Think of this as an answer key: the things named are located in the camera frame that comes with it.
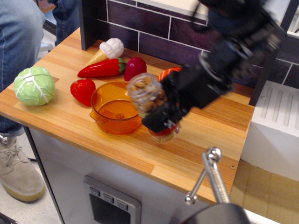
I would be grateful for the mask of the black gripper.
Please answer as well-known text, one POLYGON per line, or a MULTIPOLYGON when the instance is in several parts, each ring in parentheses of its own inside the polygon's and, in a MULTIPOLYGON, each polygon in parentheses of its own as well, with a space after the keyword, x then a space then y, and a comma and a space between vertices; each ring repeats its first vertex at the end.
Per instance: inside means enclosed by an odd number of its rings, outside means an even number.
POLYGON ((175 127, 191 108, 204 108, 233 89, 230 56, 205 54, 192 67, 171 70, 160 83, 167 102, 146 116, 142 124, 154 133, 175 127))

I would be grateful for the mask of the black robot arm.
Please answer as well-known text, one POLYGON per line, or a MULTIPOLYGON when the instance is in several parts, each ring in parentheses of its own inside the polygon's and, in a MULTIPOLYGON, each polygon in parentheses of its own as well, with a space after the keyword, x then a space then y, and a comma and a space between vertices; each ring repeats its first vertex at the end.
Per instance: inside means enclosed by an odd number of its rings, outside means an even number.
POLYGON ((193 107, 204 108, 233 89, 256 59, 276 50, 284 31, 259 0, 203 0, 220 40, 192 66, 161 81, 167 100, 142 121, 154 133, 175 126, 193 107))

